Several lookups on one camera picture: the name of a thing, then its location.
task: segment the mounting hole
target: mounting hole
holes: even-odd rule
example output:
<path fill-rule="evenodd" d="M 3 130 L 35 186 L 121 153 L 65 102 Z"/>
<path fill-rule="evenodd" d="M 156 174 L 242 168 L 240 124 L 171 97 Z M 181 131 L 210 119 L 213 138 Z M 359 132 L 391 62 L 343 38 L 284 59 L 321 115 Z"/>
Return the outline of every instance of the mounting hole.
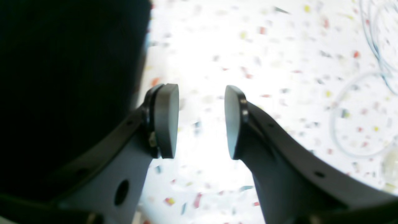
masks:
<path fill-rule="evenodd" d="M 76 176 L 78 176 L 78 177 L 82 177 L 82 176 L 84 176 L 86 173 L 88 172 L 88 169 L 86 169 L 86 168 L 81 168 L 81 169 L 78 169 L 78 171 L 76 171 Z"/>
<path fill-rule="evenodd" d="M 314 172 L 316 176 L 320 177 L 320 178 L 325 178 L 325 175 L 319 171 L 315 171 Z"/>
<path fill-rule="evenodd" d="M 129 181 L 123 180 L 119 184 L 119 187 L 117 188 L 117 191 L 116 191 L 116 195 L 115 195 L 115 205 L 116 206 L 123 204 L 128 192 L 129 192 Z"/>

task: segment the black mount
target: black mount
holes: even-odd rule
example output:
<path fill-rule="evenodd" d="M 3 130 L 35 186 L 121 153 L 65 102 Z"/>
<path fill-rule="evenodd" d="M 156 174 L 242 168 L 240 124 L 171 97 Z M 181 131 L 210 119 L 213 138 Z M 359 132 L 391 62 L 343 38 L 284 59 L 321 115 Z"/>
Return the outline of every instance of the black mount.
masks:
<path fill-rule="evenodd" d="M 38 181 L 43 201 L 0 195 L 0 216 L 20 224 L 130 224 L 153 158 L 174 158 L 178 85 L 147 92 L 107 137 Z"/>
<path fill-rule="evenodd" d="M 225 91 L 228 147 L 253 173 L 267 224 L 398 222 L 398 198 L 339 172 L 298 144 L 235 86 Z"/>

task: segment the black fabric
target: black fabric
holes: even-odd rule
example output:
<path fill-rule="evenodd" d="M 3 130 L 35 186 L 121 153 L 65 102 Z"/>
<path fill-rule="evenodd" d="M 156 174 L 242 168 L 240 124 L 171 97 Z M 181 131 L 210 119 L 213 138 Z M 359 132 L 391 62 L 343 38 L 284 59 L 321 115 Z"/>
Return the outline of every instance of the black fabric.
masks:
<path fill-rule="evenodd" d="M 149 13 L 148 0 L 0 3 L 0 192 L 34 192 L 126 117 Z"/>

